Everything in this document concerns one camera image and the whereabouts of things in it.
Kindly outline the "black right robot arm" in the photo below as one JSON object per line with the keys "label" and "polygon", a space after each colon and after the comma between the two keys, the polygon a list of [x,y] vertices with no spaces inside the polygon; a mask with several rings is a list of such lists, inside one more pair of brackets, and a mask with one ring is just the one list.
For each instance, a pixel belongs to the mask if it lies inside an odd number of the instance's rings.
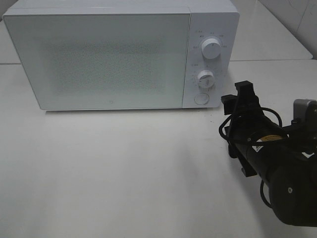
{"label": "black right robot arm", "polygon": [[231,158],[246,177],[259,176],[268,193],[263,203],[283,223],[317,225],[317,102],[297,99],[291,124],[273,122],[260,105],[253,84],[235,84],[237,94],[222,96],[226,120],[219,127]]}

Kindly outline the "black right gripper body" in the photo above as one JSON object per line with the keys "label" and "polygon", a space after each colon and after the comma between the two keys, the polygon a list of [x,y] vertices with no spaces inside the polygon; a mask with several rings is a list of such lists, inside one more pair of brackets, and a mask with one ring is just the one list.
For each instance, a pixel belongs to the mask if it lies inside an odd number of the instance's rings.
{"label": "black right gripper body", "polygon": [[225,135],[232,158],[246,159],[250,164],[279,164],[280,127],[264,115],[261,107],[234,113]]}

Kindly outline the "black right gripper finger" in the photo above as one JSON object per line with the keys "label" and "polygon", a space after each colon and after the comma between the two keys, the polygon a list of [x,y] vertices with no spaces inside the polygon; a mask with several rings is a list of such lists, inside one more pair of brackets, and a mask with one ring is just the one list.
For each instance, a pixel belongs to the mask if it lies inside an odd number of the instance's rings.
{"label": "black right gripper finger", "polygon": [[259,107],[259,98],[254,92],[253,83],[241,81],[235,83],[235,87],[237,95],[228,94],[221,97],[225,115]]}
{"label": "black right gripper finger", "polygon": [[240,163],[242,166],[241,171],[245,177],[252,177],[257,175],[257,172],[253,169],[253,167],[246,159],[241,159]]}

